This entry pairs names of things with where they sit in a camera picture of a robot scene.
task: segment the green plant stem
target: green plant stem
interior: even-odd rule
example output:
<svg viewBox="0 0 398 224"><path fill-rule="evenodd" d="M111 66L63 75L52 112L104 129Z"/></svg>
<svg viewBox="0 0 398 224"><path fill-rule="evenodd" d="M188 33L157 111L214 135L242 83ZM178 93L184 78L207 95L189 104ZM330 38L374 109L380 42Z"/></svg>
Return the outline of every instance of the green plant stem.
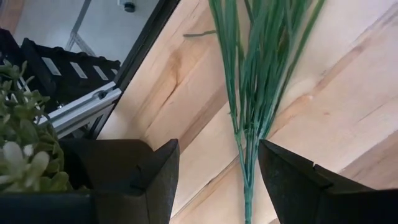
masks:
<svg viewBox="0 0 398 224"><path fill-rule="evenodd" d="M252 222L259 140L268 135L282 94L325 0L318 0L304 33L299 35L311 2L244 0L250 20L248 49L244 51L236 0L209 0L223 56L231 120L243 174L246 224Z"/></svg>

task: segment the succulent plant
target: succulent plant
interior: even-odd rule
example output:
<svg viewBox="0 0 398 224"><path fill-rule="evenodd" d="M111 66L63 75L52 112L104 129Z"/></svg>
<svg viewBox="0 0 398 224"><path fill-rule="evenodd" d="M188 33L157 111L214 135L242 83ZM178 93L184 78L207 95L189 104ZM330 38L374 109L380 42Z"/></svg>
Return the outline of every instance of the succulent plant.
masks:
<svg viewBox="0 0 398 224"><path fill-rule="evenodd" d="M50 118L48 97L19 83L26 69L4 61L0 65L0 191L37 192L70 189L63 172L63 151Z"/></svg>

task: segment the black plastic bin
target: black plastic bin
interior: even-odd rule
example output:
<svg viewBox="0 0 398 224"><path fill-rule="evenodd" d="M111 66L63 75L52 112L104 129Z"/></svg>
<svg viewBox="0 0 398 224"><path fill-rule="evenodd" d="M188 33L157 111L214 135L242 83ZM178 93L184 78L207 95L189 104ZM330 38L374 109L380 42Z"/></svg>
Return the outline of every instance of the black plastic bin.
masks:
<svg viewBox="0 0 398 224"><path fill-rule="evenodd" d="M178 182L177 140L155 152L140 140L60 144L71 184L92 190L0 194L0 223L169 222Z"/></svg>
<svg viewBox="0 0 398 224"><path fill-rule="evenodd" d="M120 69L119 61L68 52L61 47L44 47L27 38L21 50L45 91L59 106L112 82Z"/></svg>

